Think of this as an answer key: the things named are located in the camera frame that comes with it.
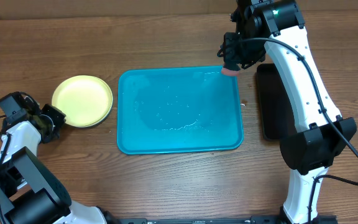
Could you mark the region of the red sponge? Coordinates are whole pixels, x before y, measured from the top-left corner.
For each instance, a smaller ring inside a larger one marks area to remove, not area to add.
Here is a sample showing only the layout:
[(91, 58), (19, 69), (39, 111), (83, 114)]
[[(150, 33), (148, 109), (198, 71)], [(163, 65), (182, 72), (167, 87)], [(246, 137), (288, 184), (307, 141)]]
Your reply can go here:
[(224, 68), (224, 67), (222, 68), (221, 73), (223, 75), (230, 76), (230, 77), (236, 77), (239, 75), (239, 71), (230, 70), (230, 69)]

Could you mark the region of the yellow plate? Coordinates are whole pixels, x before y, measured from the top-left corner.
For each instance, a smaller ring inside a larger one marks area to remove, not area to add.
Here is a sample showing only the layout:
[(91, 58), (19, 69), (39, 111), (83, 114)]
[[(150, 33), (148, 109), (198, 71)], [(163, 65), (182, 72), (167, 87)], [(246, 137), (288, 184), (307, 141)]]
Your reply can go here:
[(66, 115), (66, 124), (88, 128), (108, 116), (113, 105), (113, 94), (102, 79), (77, 75), (59, 84), (52, 95), (52, 105)]
[(62, 102), (67, 124), (76, 128), (90, 128), (109, 116), (114, 97), (111, 88), (101, 79), (90, 84), (76, 81), (64, 88)]

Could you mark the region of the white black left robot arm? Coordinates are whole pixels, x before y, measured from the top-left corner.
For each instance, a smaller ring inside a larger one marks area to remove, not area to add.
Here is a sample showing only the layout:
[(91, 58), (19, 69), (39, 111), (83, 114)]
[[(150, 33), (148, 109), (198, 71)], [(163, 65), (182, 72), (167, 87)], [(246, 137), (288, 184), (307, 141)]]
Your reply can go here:
[(71, 199), (62, 183), (37, 158), (39, 144), (58, 136), (65, 115), (53, 106), (0, 101), (1, 223), (115, 223), (99, 207)]

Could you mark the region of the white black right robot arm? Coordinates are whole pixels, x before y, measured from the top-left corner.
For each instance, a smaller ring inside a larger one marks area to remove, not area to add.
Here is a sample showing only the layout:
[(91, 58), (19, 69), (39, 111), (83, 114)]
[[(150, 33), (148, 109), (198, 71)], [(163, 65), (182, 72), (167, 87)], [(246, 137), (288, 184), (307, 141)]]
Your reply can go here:
[(223, 74), (256, 66), (264, 137), (278, 140), (290, 168), (287, 198), (275, 223), (336, 223), (316, 206), (334, 158), (356, 133), (329, 97), (313, 60), (305, 20), (295, 1), (238, 1), (234, 32), (224, 35), (218, 57)]

